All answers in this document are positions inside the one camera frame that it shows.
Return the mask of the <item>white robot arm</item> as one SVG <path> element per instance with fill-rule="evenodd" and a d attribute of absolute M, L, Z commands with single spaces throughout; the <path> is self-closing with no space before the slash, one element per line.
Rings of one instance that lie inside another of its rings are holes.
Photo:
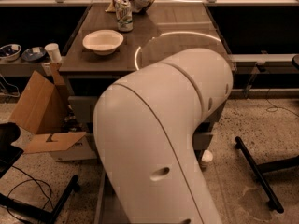
<path fill-rule="evenodd" d="M 131 224 L 222 224 L 192 137 L 232 85 L 231 67 L 219 53 L 187 49 L 101 95 L 93 112 L 95 144 Z"/>

